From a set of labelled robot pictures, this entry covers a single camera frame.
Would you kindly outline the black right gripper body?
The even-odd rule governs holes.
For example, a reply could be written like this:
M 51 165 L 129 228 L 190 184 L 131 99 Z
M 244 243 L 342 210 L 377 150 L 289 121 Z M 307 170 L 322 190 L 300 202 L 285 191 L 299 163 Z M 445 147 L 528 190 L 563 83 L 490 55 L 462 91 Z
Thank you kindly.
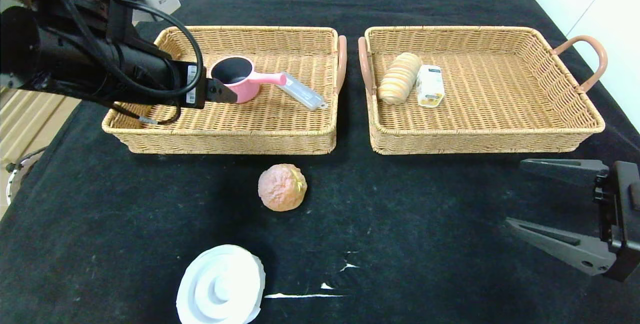
M 640 262 L 640 179 L 636 163 L 616 161 L 605 185 L 604 241 L 615 261 L 604 276 L 626 281 Z

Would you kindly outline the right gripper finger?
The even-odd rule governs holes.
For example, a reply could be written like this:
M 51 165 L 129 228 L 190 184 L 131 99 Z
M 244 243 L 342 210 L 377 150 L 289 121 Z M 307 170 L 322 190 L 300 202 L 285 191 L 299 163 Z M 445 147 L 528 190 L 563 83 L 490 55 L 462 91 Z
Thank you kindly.
M 519 169 L 533 175 L 592 189 L 594 201 L 606 199 L 604 184 L 610 168 L 601 160 L 567 158 L 526 158 Z
M 598 237 L 583 235 L 508 217 L 514 235 L 588 276 L 600 276 L 614 265 L 617 255 Z

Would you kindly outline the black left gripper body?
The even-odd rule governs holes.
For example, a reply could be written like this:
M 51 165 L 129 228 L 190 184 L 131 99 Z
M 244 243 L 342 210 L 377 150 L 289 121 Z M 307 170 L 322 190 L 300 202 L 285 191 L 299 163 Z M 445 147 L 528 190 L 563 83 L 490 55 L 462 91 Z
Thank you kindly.
M 176 60 L 158 48 L 151 51 L 125 46 L 125 74 L 144 91 L 126 86 L 125 101 L 137 105 L 205 105 L 206 68 L 194 61 Z

